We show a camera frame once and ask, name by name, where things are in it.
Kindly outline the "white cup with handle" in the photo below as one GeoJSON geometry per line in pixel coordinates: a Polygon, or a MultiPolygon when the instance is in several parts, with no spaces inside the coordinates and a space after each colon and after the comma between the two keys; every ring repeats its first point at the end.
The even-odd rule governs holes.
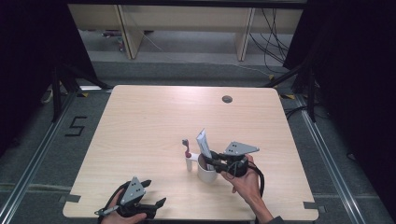
{"type": "Polygon", "coordinates": [[[193,164],[196,163],[197,176],[202,182],[211,184],[217,179],[218,173],[214,170],[207,169],[207,164],[202,154],[187,153],[185,155],[185,161],[188,172],[192,171],[193,164]]]}

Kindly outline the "person's left hand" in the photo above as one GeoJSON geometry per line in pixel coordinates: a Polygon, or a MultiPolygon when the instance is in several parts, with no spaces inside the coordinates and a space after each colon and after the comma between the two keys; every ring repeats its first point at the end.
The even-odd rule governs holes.
{"type": "MultiPolygon", "coordinates": [[[[106,208],[115,206],[122,192],[122,189],[118,190],[106,208]]],[[[112,212],[109,215],[102,217],[99,224],[138,224],[139,222],[145,220],[146,217],[147,215],[145,213],[136,214],[132,217],[122,217],[117,212],[112,212]]]]}

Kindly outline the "white toothpaste tube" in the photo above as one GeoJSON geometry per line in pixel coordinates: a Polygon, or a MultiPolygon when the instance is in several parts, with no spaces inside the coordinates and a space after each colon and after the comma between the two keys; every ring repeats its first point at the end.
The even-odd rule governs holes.
{"type": "Polygon", "coordinates": [[[207,161],[207,159],[211,159],[212,158],[212,155],[211,155],[211,151],[210,151],[209,145],[207,143],[205,129],[202,129],[198,133],[198,135],[196,137],[196,141],[197,141],[198,146],[200,148],[201,154],[204,157],[206,170],[207,171],[214,171],[215,170],[214,166],[207,161]]]}

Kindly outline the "small coloured floor clutter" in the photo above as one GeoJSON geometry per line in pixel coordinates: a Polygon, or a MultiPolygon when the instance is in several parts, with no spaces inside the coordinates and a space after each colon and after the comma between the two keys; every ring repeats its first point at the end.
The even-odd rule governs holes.
{"type": "Polygon", "coordinates": [[[102,32],[102,36],[106,37],[106,38],[114,37],[118,42],[119,51],[121,51],[121,52],[125,51],[124,41],[123,41],[122,33],[120,30],[104,30],[102,32]]]}

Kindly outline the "black metal stand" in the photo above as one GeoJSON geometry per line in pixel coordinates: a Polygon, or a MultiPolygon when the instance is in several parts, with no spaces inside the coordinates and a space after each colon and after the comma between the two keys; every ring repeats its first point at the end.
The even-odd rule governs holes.
{"type": "Polygon", "coordinates": [[[304,63],[297,65],[295,68],[289,70],[286,74],[271,80],[269,83],[263,85],[264,88],[273,88],[278,84],[286,81],[289,78],[295,77],[291,89],[294,93],[307,94],[307,113],[313,122],[315,119],[315,76],[313,69],[304,63]]]}
{"type": "Polygon", "coordinates": [[[92,84],[98,86],[101,90],[112,90],[113,87],[99,80],[96,74],[88,74],[77,67],[59,63],[51,72],[51,87],[53,95],[53,118],[56,121],[62,115],[61,86],[64,86],[68,92],[77,93],[81,87],[77,83],[77,79],[85,79],[92,84]]]}

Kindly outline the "person's right hand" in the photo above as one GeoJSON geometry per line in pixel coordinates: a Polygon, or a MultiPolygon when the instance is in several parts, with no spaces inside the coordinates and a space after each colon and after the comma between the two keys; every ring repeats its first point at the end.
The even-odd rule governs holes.
{"type": "Polygon", "coordinates": [[[241,177],[232,177],[227,172],[220,173],[232,186],[232,193],[238,193],[250,207],[257,207],[262,203],[259,189],[259,175],[251,168],[241,177]]]}

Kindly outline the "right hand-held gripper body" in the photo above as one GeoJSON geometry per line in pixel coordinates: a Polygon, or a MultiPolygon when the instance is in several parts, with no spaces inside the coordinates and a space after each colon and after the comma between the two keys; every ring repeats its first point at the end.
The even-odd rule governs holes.
{"type": "Polygon", "coordinates": [[[219,154],[217,172],[226,172],[231,176],[240,177],[248,171],[247,154],[258,152],[260,149],[251,145],[231,142],[223,153],[219,154]]]}

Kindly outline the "beige wooden desk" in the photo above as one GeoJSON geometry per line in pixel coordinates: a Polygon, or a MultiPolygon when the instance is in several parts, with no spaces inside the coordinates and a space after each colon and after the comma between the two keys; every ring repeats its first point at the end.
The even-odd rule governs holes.
{"type": "Polygon", "coordinates": [[[292,35],[303,13],[300,9],[254,7],[70,4],[68,8],[80,30],[119,30],[130,59],[137,56],[145,31],[188,31],[233,33],[240,62],[245,60],[250,34],[292,35]]]}

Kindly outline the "dark curtain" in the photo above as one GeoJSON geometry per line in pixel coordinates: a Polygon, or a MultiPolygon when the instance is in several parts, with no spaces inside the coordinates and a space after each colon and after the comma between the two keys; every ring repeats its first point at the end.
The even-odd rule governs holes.
{"type": "Polygon", "coordinates": [[[96,77],[67,2],[0,0],[0,156],[66,66],[96,77]]]}
{"type": "Polygon", "coordinates": [[[396,221],[396,0],[307,0],[285,62],[300,64],[325,23],[313,71],[331,116],[396,221]]]}

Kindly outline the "grey tape piece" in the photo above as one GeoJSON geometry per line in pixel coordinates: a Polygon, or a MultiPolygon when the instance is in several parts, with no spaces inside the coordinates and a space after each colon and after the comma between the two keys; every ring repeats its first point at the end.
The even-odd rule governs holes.
{"type": "Polygon", "coordinates": [[[316,203],[312,202],[304,202],[304,208],[317,210],[320,214],[324,214],[327,212],[327,209],[324,205],[317,205],[316,203]]]}
{"type": "Polygon", "coordinates": [[[59,198],[59,202],[60,203],[66,203],[66,202],[70,202],[70,203],[78,203],[80,200],[81,196],[80,195],[73,195],[73,194],[65,194],[62,195],[59,198]]]}

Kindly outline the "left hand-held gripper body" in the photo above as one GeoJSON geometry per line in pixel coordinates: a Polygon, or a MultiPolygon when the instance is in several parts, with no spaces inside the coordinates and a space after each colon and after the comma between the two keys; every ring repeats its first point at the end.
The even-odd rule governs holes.
{"type": "Polygon", "coordinates": [[[145,213],[147,218],[155,217],[155,210],[148,210],[149,204],[142,204],[140,201],[146,194],[145,188],[139,188],[139,179],[134,176],[126,183],[124,191],[120,194],[117,205],[120,207],[117,213],[122,217],[132,217],[136,214],[145,213]]]}

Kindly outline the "metal floor rail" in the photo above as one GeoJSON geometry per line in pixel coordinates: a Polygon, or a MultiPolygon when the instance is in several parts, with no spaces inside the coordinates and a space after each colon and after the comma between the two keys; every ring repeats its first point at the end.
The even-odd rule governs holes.
{"type": "Polygon", "coordinates": [[[10,194],[7,197],[7,200],[0,208],[0,224],[8,224],[10,220],[13,218],[15,212],[17,211],[19,205],[21,204],[21,200],[23,199],[26,191],[29,188],[32,180],[35,177],[42,161],[44,160],[45,156],[47,155],[50,144],[53,142],[56,133],[58,132],[60,126],[63,123],[64,116],[68,111],[70,105],[73,103],[74,99],[76,98],[75,93],[69,93],[62,103],[62,112],[58,116],[58,118],[53,121],[46,134],[44,135],[43,139],[40,142],[40,145],[35,150],[35,154],[29,160],[29,163],[26,165],[25,169],[19,181],[13,185],[10,194]]]}
{"type": "Polygon", "coordinates": [[[346,213],[352,224],[366,224],[364,217],[361,215],[361,210],[357,201],[355,200],[350,187],[347,185],[343,175],[341,174],[319,128],[318,125],[310,118],[307,111],[302,112],[305,125],[310,132],[318,152],[325,164],[332,183],[337,191],[337,194],[345,207],[346,213]]]}

